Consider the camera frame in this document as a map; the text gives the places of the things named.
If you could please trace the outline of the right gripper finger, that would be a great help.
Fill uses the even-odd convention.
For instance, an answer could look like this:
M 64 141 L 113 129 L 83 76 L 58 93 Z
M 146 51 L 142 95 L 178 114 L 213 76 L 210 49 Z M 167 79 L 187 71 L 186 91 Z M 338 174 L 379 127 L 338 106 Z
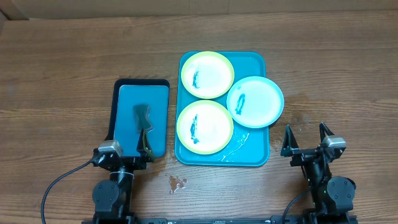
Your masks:
M 319 125 L 321 146 L 330 146 L 333 143 L 333 132 L 327 127 L 324 122 Z
M 288 124 L 285 127 L 284 142 L 282 145 L 280 155 L 283 157 L 292 157 L 294 154 L 297 153 L 298 150 L 299 150 L 299 146 L 298 146 L 295 136 L 292 132 L 292 129 L 291 129 L 290 125 Z

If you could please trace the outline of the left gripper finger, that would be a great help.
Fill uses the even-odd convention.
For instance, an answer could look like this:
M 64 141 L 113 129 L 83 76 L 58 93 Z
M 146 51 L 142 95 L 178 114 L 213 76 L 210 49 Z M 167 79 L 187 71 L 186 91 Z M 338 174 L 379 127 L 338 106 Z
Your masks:
M 120 143 L 116 139 L 113 138 L 113 134 L 108 133 L 106 138 L 105 138 L 105 140 L 106 141 L 111 141 L 113 143 L 113 145 L 114 145 L 114 147 L 116 149 L 116 152 L 117 152 L 117 154 L 119 156 L 121 156 L 123 154 L 123 149 L 122 149 Z
M 155 155 L 149 144 L 147 131 L 142 129 L 140 132 L 139 140 L 137 143 L 137 152 L 140 154 L 140 158 L 145 162 L 154 162 Z

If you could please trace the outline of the green and yellow sponge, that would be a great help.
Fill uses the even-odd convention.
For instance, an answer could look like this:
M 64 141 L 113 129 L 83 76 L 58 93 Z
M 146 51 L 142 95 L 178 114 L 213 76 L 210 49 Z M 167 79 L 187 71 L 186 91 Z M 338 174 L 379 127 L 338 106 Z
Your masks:
M 149 120 L 149 111 L 149 105 L 139 104 L 133 106 L 137 132 L 141 132 L 142 130 L 151 131 L 153 129 L 152 123 Z

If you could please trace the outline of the light blue plate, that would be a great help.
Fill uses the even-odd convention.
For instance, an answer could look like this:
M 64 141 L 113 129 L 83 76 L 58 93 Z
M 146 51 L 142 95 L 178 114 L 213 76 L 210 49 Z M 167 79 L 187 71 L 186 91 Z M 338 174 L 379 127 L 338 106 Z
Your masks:
M 265 128 L 281 116 L 284 96 L 272 80 L 251 76 L 237 81 L 231 87 L 226 107 L 238 124 L 247 128 Z

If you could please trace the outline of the yellow-green plate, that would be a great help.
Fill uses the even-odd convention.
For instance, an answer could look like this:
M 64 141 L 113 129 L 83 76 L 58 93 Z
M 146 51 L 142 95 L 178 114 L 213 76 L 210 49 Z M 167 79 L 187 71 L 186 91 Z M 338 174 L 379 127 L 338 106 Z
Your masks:
M 213 99 L 224 95 L 234 82 L 232 63 L 218 52 L 204 51 L 190 56 L 181 69 L 185 89 L 197 98 Z
M 195 154 L 209 155 L 227 146 L 234 124 L 223 105 L 212 100 L 198 100 L 181 111 L 176 128 L 185 148 Z

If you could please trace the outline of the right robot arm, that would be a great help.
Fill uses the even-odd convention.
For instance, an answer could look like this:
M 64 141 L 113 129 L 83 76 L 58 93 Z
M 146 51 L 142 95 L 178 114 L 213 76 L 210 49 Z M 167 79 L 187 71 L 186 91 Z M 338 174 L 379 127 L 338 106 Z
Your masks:
M 301 149 L 289 125 L 280 155 L 291 158 L 292 167 L 300 167 L 308 182 L 308 190 L 296 196 L 285 208 L 281 223 L 357 223 L 355 216 L 348 215 L 353 209 L 356 184 L 353 180 L 332 176 L 329 163 L 341 157 L 346 141 L 335 135 L 325 123 L 320 123 L 320 144 L 311 149 Z M 291 206 L 310 194 L 313 208 L 303 211 L 300 216 L 289 218 Z

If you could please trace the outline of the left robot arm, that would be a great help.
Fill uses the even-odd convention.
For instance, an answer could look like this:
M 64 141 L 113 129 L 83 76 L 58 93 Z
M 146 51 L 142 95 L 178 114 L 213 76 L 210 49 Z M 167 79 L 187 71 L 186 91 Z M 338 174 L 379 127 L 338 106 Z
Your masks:
M 93 189 L 93 223 L 140 222 L 130 211 L 134 171 L 146 169 L 155 159 L 145 129 L 139 135 L 137 152 L 138 157 L 123 157 L 123 149 L 115 139 L 104 141 L 93 151 L 93 165 L 109 171 L 109 179 Z

